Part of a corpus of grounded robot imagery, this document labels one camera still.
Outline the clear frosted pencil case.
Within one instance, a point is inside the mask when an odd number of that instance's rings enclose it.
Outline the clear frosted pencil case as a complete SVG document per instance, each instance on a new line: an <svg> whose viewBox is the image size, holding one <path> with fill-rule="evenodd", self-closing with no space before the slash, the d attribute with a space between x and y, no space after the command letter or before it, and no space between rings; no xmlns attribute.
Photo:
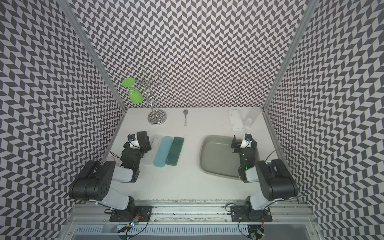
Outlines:
<svg viewBox="0 0 384 240"><path fill-rule="evenodd" d="M154 163L156 154L158 152L158 149L160 147L160 143L163 139L162 135L153 135L150 138L150 144L152 149L148 151L146 154L144 154L143 158L141 159L141 164L150 166Z"/></svg>

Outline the dark green pencil case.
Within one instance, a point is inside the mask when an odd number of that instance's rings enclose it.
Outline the dark green pencil case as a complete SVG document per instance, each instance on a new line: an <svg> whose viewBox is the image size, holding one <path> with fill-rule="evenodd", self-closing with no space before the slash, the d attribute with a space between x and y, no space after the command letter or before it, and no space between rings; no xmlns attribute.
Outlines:
<svg viewBox="0 0 384 240"><path fill-rule="evenodd" d="M167 165L174 166L174 167L177 165L183 144L184 144L184 138L174 137L174 140L172 142L172 145L168 154L168 158L166 161Z"/></svg>

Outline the light blue ribbed pencil case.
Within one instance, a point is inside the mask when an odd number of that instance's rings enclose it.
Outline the light blue ribbed pencil case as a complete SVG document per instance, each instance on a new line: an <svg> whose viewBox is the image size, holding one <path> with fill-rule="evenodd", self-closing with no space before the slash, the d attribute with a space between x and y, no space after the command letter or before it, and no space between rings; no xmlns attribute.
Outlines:
<svg viewBox="0 0 384 240"><path fill-rule="evenodd" d="M173 143L173 137L165 136L162 138L159 149L154 159L154 166L163 168L166 165L168 154Z"/></svg>

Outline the black pencil case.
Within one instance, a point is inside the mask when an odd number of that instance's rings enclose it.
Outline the black pencil case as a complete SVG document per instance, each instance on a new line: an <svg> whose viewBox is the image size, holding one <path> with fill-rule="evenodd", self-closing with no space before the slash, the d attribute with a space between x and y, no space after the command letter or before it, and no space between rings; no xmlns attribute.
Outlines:
<svg viewBox="0 0 384 240"><path fill-rule="evenodd" d="M150 139L146 131L137 132L137 140L142 153L147 153L152 150Z"/></svg>

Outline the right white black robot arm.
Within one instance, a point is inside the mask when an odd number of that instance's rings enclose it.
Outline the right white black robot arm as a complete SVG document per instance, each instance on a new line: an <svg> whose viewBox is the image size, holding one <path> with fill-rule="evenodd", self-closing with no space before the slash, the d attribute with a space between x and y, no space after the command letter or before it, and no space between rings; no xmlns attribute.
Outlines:
<svg viewBox="0 0 384 240"><path fill-rule="evenodd" d="M270 162L256 160L257 148L241 148L232 144L235 154L240 156L239 178L245 183L258 183L258 193L247 197L247 214L265 211L279 201L297 197L299 189L290 171L280 159Z"/></svg>

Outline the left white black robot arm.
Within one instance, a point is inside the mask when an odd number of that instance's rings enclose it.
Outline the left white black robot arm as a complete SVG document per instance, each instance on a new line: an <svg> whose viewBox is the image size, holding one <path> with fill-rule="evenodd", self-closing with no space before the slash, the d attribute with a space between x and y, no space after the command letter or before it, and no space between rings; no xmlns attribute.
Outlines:
<svg viewBox="0 0 384 240"><path fill-rule="evenodd" d="M70 185L70 198L94 202L115 211L134 213L136 210L134 198L114 189L112 183L136 182L140 173L141 158L151 150L151 146L131 148L129 143L126 143L122 151L121 167L116 166L113 161L87 162Z"/></svg>

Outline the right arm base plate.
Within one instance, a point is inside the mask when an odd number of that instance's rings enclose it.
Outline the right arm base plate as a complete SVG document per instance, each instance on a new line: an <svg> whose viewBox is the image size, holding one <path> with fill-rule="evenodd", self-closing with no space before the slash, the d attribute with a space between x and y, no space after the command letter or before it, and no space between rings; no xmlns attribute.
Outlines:
<svg viewBox="0 0 384 240"><path fill-rule="evenodd" d="M263 210L249 210L245 206L230 206L230 215L232 222L266 222L270 223L273 221L270 209Z"/></svg>

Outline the grey-green plastic storage box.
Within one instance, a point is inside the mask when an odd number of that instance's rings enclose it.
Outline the grey-green plastic storage box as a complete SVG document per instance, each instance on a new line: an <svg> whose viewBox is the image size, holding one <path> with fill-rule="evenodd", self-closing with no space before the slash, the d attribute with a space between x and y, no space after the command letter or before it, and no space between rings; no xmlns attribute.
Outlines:
<svg viewBox="0 0 384 240"><path fill-rule="evenodd" d="M258 182L256 166L241 168L240 155L234 153L234 148L240 147L242 140L236 136L211 135L206 137L200 151L200 169L206 174L217 177L240 180L244 183ZM252 142L252 147L258 148L255 140Z"/></svg>

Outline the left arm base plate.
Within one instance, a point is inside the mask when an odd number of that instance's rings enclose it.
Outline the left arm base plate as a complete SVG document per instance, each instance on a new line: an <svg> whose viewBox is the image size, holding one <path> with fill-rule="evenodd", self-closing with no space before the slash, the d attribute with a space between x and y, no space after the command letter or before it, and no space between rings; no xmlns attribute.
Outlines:
<svg viewBox="0 0 384 240"><path fill-rule="evenodd" d="M134 210L113 210L110 214L110 222L128 223L135 218L139 218L140 223L149 222L152 215L153 206L136 206Z"/></svg>

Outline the white pencil case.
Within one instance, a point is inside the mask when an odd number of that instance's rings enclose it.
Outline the white pencil case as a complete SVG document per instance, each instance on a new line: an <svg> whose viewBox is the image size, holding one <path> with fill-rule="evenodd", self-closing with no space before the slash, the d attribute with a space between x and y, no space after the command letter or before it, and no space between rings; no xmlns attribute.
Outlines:
<svg viewBox="0 0 384 240"><path fill-rule="evenodd" d="M234 132L245 130L243 119L239 110L228 110L230 127Z"/></svg>

